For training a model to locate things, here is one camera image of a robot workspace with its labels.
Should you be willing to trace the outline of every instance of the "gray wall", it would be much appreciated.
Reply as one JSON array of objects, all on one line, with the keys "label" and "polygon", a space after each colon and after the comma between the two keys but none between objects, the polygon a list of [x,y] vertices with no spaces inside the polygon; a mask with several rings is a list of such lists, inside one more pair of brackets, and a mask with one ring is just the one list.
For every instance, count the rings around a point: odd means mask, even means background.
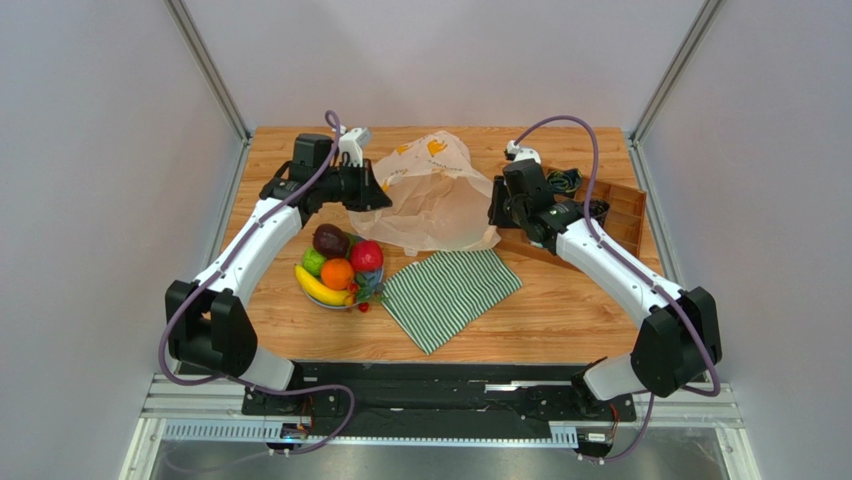
[{"label": "gray wall", "polygon": [[0,70],[0,478],[115,478],[238,144],[159,1],[4,1]]},{"label": "gray wall", "polygon": [[702,0],[188,0],[250,128],[632,128]]},{"label": "gray wall", "polygon": [[852,3],[728,2],[645,153],[764,478],[849,478]]}]

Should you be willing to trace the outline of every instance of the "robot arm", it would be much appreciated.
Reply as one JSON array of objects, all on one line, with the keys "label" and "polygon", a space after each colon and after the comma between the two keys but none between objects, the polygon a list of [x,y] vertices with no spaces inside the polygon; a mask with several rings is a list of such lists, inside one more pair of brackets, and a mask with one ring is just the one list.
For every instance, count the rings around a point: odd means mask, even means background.
[{"label": "robot arm", "polygon": [[[166,315],[171,319],[194,290],[213,279],[177,319],[168,338],[173,358],[254,385],[288,387],[293,362],[258,345],[246,307],[278,252],[324,203],[341,202],[358,212],[391,205],[370,160],[363,158],[361,149],[369,140],[367,129],[346,132],[339,142],[340,165],[328,167],[296,202],[282,208],[281,203],[316,174],[332,148],[332,139],[325,135],[299,135],[293,160],[263,187],[251,218],[225,251],[192,283],[176,280],[167,290]],[[288,170],[289,177],[281,178]]]},{"label": "robot arm", "polygon": [[[536,157],[519,154],[503,169],[503,176],[495,178],[491,223],[522,228],[531,243],[576,266],[612,296],[639,328],[631,353],[594,362],[572,378],[580,406],[594,408],[618,395],[642,390],[667,397],[706,370],[698,347],[658,290],[683,307],[717,363],[722,350],[713,297],[700,287],[686,292],[657,275],[609,239],[595,220],[587,223],[580,203],[557,202]],[[617,261],[603,242],[632,268]],[[648,286],[639,274],[653,279],[654,285]]]}]

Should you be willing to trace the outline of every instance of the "banana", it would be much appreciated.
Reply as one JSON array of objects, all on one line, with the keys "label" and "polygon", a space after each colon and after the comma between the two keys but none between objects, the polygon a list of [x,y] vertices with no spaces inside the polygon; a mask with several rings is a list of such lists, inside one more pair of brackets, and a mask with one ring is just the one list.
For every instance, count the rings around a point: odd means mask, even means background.
[{"label": "banana", "polygon": [[332,290],[326,287],[301,265],[296,265],[296,281],[299,282],[305,293],[326,305],[349,307],[355,303],[354,295],[346,290]]}]

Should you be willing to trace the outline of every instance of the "plastic bag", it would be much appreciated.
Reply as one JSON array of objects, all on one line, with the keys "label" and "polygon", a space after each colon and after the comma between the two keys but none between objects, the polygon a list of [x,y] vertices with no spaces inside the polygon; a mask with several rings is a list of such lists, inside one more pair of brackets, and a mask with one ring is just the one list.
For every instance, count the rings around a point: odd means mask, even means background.
[{"label": "plastic bag", "polygon": [[359,235],[398,245],[406,255],[424,250],[486,250],[500,241],[488,225],[492,182],[470,164],[470,151],[447,132],[397,148],[373,166],[393,206],[350,212]]}]

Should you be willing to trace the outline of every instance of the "wooden tray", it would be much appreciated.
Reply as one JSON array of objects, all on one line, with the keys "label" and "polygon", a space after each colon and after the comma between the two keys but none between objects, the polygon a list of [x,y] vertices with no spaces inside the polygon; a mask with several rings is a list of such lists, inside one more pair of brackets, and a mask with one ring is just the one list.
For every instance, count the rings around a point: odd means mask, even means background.
[{"label": "wooden tray", "polygon": [[[550,170],[545,167],[545,175],[550,173]],[[586,196],[588,186],[589,180],[584,178],[583,184],[577,190],[574,199],[582,201]],[[625,250],[638,257],[639,247],[642,244],[642,224],[645,221],[645,192],[597,180],[592,198],[609,203],[609,211],[604,220],[604,231]],[[577,269],[547,250],[530,245],[527,235],[519,228],[498,228],[497,233],[500,234],[501,240],[495,248],[553,265]]]}]

